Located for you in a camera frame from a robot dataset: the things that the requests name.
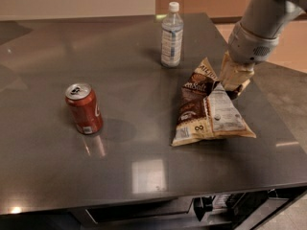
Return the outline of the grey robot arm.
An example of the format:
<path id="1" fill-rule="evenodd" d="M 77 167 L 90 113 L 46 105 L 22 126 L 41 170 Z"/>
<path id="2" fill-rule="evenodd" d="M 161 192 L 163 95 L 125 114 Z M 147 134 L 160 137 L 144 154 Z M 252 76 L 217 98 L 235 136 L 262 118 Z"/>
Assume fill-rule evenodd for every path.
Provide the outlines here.
<path id="1" fill-rule="evenodd" d="M 250 83 L 254 66 L 266 61 L 291 21 L 307 11 L 307 0 L 250 0 L 227 42 L 219 81 L 231 99 Z"/>

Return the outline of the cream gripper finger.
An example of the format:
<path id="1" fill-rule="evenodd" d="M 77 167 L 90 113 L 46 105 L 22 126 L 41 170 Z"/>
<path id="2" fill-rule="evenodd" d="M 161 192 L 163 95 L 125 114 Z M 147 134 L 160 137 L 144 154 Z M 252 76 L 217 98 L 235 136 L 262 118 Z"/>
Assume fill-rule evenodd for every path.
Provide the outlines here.
<path id="1" fill-rule="evenodd" d="M 235 88 L 233 89 L 233 96 L 238 97 L 242 91 L 250 83 L 250 79 L 254 75 L 253 64 L 237 64 L 234 67 L 234 74 L 232 77 Z"/>
<path id="2" fill-rule="evenodd" d="M 235 88 L 232 77 L 234 74 L 234 67 L 237 64 L 241 63 L 233 61 L 228 52 L 224 53 L 219 80 L 225 90 L 233 90 Z"/>

